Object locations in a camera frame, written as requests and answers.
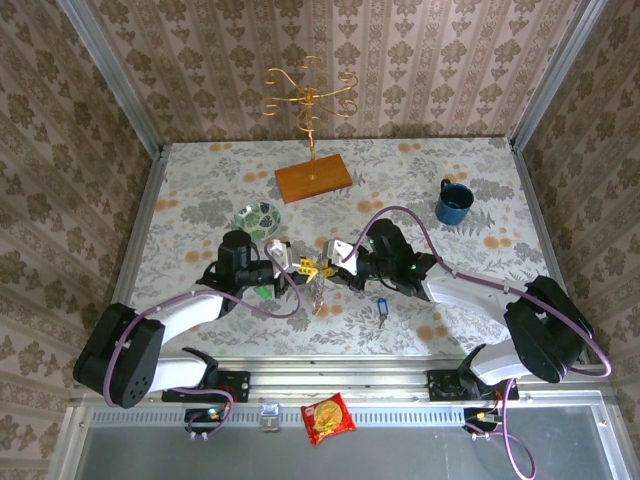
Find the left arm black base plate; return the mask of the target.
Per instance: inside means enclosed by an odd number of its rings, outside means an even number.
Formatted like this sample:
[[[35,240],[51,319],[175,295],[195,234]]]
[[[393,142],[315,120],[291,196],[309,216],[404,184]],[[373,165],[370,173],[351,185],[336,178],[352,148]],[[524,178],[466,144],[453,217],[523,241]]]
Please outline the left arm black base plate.
[[[235,403],[247,403],[251,387],[251,375],[248,371],[219,370],[217,377],[210,375],[196,388],[193,394],[179,393],[169,390],[162,393],[161,399],[166,403],[224,403],[226,397],[221,394],[202,393],[202,390],[215,389],[227,392]]]

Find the silver metal clip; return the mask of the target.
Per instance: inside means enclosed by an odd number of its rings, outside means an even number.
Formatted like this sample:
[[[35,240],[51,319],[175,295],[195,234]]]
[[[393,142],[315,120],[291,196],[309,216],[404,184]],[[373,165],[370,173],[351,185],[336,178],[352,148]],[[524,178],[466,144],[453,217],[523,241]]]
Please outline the silver metal clip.
[[[264,402],[260,407],[260,428],[265,433],[280,430],[281,406],[278,402]]]

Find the aluminium front rail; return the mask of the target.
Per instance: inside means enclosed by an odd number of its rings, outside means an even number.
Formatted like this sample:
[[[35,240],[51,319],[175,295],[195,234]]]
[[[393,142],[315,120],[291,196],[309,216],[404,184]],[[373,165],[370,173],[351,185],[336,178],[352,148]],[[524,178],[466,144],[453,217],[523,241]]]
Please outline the aluminium front rail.
[[[455,369],[462,360],[434,356],[274,356],[226,357],[219,370],[248,371],[251,387],[248,402],[318,400],[339,392],[356,402],[412,402],[429,397],[427,371]],[[192,353],[163,356],[153,366],[145,363],[125,388],[129,408],[179,388],[196,393],[205,377],[207,362]]]

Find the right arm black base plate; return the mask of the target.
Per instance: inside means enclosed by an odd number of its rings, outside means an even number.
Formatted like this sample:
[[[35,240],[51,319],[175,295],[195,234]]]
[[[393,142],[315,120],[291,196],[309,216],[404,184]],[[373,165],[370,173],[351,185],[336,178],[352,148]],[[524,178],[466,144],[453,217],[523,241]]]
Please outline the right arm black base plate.
[[[428,370],[426,387],[434,402],[444,401],[494,401],[504,397],[507,380],[487,385],[470,373],[456,369]]]

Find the leaf pattern bowl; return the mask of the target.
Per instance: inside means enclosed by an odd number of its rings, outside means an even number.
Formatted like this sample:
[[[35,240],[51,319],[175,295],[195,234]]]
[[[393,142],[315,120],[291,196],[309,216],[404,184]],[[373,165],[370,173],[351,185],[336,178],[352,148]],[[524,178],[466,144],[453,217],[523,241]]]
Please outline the leaf pattern bowl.
[[[253,242],[262,242],[279,230],[281,213],[272,203],[256,201],[241,208],[235,215],[238,229],[247,233]]]

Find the red snack packet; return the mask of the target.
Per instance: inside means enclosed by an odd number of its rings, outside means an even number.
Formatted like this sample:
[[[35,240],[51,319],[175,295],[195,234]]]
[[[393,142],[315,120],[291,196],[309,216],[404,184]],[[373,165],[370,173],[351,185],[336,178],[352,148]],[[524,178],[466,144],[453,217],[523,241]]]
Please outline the red snack packet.
[[[313,447],[324,439],[357,429],[340,393],[300,408],[302,421]]]

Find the blue enamel mug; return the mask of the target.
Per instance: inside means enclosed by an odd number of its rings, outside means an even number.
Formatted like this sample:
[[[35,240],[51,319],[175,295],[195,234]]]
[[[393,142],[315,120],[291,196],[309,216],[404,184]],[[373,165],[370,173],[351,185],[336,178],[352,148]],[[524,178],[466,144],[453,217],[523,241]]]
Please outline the blue enamel mug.
[[[474,199],[474,194],[468,187],[444,178],[440,183],[435,208],[436,218],[448,226],[459,225],[474,203]]]

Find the grey metal plate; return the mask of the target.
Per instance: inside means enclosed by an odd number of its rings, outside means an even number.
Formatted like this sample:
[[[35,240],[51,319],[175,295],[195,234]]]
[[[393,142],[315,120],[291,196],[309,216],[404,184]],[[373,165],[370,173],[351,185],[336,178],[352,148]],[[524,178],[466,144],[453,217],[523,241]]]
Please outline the grey metal plate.
[[[46,480],[640,480],[619,414],[599,402],[516,405],[515,439],[462,427],[357,427],[313,447],[297,408],[280,430],[232,427],[193,440],[184,425],[91,427],[67,413]]]

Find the aluminium table side rail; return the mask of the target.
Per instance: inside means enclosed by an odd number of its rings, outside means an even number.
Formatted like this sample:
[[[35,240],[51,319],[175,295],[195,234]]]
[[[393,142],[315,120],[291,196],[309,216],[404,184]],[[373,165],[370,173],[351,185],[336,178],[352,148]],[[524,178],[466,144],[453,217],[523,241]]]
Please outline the aluminium table side rail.
[[[158,200],[171,146],[161,146],[151,163],[143,194],[136,212],[135,221],[127,244],[123,262],[115,283],[112,303],[123,303],[129,306],[141,264],[155,205]]]
[[[559,284],[560,288],[565,293],[568,293],[544,220],[543,212],[540,207],[540,203],[538,201],[538,197],[536,195],[536,191],[522,152],[517,149],[511,142],[509,142],[508,145],[514,158],[514,164],[520,178],[521,186],[527,200],[527,204],[529,206],[532,222],[539,239],[540,249],[544,258],[545,265],[548,269],[549,276]]]

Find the gold hook stand wooden base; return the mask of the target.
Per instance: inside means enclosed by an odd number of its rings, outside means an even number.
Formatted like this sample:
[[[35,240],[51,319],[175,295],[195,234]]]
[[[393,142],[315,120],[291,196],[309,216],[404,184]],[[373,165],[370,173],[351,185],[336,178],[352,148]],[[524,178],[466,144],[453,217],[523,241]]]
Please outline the gold hook stand wooden base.
[[[358,112],[356,102],[347,98],[340,103],[340,109],[334,111],[325,105],[325,101],[339,94],[351,92],[358,85],[355,73],[345,71],[338,74],[342,86],[332,91],[322,91],[315,83],[300,86],[285,70],[272,67],[264,72],[264,83],[274,86],[285,79],[295,90],[293,95],[263,97],[259,103],[262,115],[275,117],[285,104],[298,108],[295,117],[296,128],[306,134],[310,159],[304,163],[284,167],[275,171],[275,177],[284,203],[289,204],[317,195],[344,189],[353,185],[351,175],[339,154],[318,157],[315,133],[321,125],[319,110],[341,119],[349,119]]]

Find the aluminium frame post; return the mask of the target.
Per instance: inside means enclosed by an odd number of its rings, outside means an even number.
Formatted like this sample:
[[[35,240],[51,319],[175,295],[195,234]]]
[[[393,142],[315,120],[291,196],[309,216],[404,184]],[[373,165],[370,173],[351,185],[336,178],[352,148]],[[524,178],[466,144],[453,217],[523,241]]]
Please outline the aluminium frame post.
[[[161,152],[164,142],[152,125],[150,116],[127,77],[123,62],[117,58],[103,28],[91,11],[88,0],[58,1],[138,139],[149,155],[155,158]]]
[[[523,151],[533,136],[607,3],[608,0],[579,0],[565,33],[511,135],[514,151]]]

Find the slotted metal strip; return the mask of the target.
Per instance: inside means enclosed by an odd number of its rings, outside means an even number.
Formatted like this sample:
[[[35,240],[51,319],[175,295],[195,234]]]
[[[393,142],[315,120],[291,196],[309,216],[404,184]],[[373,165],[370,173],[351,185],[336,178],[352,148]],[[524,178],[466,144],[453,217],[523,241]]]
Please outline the slotted metal strip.
[[[466,420],[462,407],[350,407],[351,417],[357,427],[462,427]],[[179,407],[133,408],[116,410],[96,408],[89,425],[91,427],[170,427],[187,422],[186,409]],[[235,407],[228,426],[259,428],[259,407]]]

